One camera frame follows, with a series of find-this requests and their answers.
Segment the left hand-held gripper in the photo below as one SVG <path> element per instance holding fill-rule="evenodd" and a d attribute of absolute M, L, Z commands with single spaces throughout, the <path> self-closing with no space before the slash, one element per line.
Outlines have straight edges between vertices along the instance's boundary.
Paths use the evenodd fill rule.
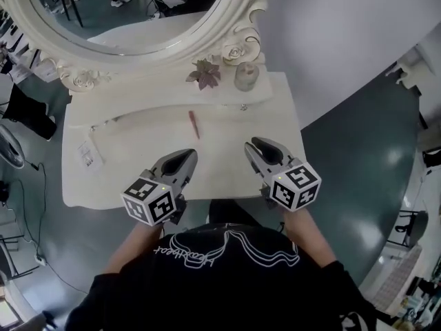
<path fill-rule="evenodd" d="M 150 170 L 144 170 L 121 193 L 130 217 L 148 226 L 171 221 L 177 225 L 187 207 L 182 194 L 175 195 L 171 185 L 187 185 L 196 169 L 195 149 L 179 150 L 161 157 Z M 167 183 L 159 181 L 167 176 Z"/>

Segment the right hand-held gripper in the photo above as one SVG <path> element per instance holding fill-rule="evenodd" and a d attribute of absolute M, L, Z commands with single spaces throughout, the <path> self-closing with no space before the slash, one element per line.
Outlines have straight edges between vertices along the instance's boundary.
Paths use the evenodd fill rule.
<path fill-rule="evenodd" d="M 284 145 L 252 137 L 251 143 L 245 143 L 244 150 L 254 172 L 263 180 L 260 191 L 270 206 L 279 205 L 295 212 L 316 200 L 322 179 L 307 162 L 287 166 L 294 157 Z M 285 167 L 276 168 L 277 164 Z"/>

